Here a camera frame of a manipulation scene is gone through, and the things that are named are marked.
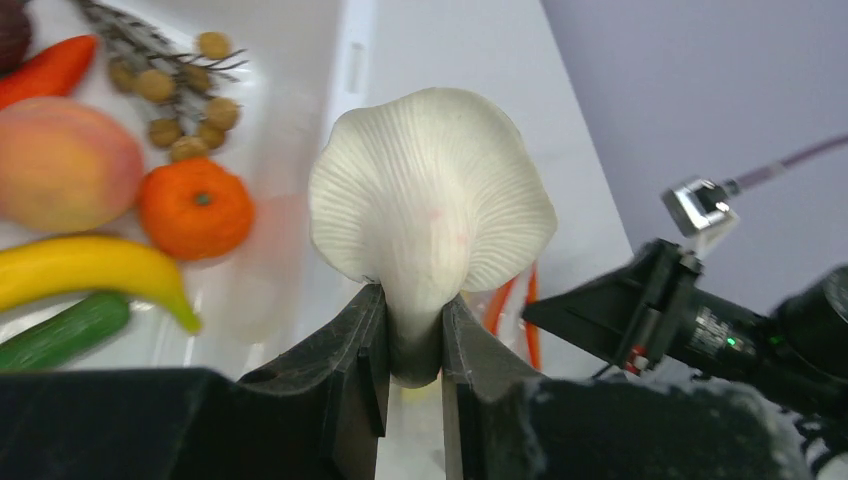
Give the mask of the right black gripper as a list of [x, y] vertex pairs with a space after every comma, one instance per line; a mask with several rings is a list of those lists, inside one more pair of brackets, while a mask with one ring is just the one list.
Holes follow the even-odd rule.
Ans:
[[522, 318], [635, 375], [670, 356], [706, 375], [750, 375], [762, 363], [755, 312], [696, 286], [703, 264], [655, 239], [633, 258]]

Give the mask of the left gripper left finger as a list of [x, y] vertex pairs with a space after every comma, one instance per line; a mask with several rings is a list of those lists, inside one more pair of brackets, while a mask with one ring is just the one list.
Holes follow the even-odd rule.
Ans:
[[1, 475], [371, 479], [388, 383], [385, 296], [368, 285], [238, 381], [205, 368], [3, 376]]

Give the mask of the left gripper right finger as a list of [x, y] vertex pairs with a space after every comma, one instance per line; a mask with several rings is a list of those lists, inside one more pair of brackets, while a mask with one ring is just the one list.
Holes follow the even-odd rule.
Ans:
[[808, 479], [792, 430], [749, 387], [551, 379], [461, 298], [442, 311], [450, 479]]

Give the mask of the clear zip top bag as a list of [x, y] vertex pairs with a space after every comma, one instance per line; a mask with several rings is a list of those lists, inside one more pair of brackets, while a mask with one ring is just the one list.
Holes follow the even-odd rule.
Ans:
[[496, 290], [462, 291], [461, 296], [484, 329], [532, 368], [541, 369], [539, 330], [523, 319], [524, 309], [538, 298], [536, 263]]

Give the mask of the white fake garlic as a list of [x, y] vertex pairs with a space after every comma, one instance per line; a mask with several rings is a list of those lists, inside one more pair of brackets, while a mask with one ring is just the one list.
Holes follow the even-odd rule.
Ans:
[[390, 373], [411, 389], [440, 371], [444, 306], [522, 273], [558, 227], [515, 123], [448, 87], [341, 115], [312, 166], [308, 207], [323, 260], [382, 288]]

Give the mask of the fake peach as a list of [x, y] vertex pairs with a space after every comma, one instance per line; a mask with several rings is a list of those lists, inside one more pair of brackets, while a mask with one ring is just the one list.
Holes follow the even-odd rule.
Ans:
[[1, 217], [31, 230], [73, 233], [130, 210], [146, 173], [144, 152], [122, 124], [65, 97], [1, 112]]

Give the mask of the dark purple fake fruit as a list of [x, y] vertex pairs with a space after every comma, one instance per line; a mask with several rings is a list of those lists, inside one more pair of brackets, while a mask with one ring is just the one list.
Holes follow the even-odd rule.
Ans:
[[1, 0], [1, 72], [17, 68], [32, 42], [32, 23], [25, 4]]

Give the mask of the small orange fake fruit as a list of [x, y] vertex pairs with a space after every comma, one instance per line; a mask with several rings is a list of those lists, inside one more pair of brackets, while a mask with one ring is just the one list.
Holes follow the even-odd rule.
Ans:
[[205, 157], [151, 170], [137, 211], [152, 244], [181, 261], [230, 253], [247, 239], [256, 215], [241, 178]]

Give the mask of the green fake chili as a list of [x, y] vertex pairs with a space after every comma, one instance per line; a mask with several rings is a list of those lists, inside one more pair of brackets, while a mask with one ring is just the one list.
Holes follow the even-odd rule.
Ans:
[[1, 343], [1, 370], [20, 372], [65, 365], [121, 333], [129, 324], [129, 301], [97, 292]]

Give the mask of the small yellow fake banana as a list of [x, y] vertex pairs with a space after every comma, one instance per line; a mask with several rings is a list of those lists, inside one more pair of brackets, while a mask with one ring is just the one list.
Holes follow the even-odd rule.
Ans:
[[54, 237], [1, 251], [1, 309], [87, 290], [135, 295], [166, 309], [189, 334], [203, 324], [177, 263], [157, 249], [108, 235]]

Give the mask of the brown fake berry twig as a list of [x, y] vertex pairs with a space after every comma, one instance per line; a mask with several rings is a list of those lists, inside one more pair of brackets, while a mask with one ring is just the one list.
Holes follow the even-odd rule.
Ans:
[[133, 101], [151, 146], [171, 162], [221, 148], [242, 117], [242, 105], [221, 93], [248, 60], [230, 36], [202, 32], [181, 49], [153, 24], [100, 1], [73, 5], [104, 44], [112, 87]]

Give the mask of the orange fake carrot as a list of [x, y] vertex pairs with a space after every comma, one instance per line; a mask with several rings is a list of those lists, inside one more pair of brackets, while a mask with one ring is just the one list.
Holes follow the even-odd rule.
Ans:
[[98, 47], [96, 36], [80, 35], [32, 57], [1, 79], [1, 109], [31, 98], [70, 95], [87, 75]]

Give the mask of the white plastic bin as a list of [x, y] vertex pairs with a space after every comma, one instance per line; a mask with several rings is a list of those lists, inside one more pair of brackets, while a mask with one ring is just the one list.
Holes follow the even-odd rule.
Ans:
[[[146, 173], [176, 162], [151, 146], [145, 120], [133, 101], [117, 92], [106, 73], [104, 44], [73, 5], [75, 1], [22, 1], [32, 23], [32, 42], [22, 63], [50, 46], [94, 35], [99, 47], [85, 78], [65, 97], [111, 116], [144, 152]], [[1, 251], [63, 236], [108, 235], [152, 247], [181, 270], [188, 300], [202, 321], [186, 332], [166, 309], [114, 290], [49, 296], [1, 309], [1, 343], [97, 292], [123, 295], [128, 326], [104, 344], [63, 366], [40, 371], [208, 367], [238, 378], [288, 350], [331, 320], [356, 292], [329, 268], [309, 240], [308, 177], [332, 123], [362, 95], [350, 84], [346, 64], [359, 54], [371, 26], [369, 1], [100, 1], [160, 29], [181, 49], [197, 35], [220, 31], [248, 63], [233, 72], [236, 83], [221, 93], [242, 105], [227, 142], [208, 158], [241, 178], [256, 215], [247, 239], [230, 253], [181, 261], [158, 249], [133, 207], [92, 230], [45, 233], [1, 217]]]

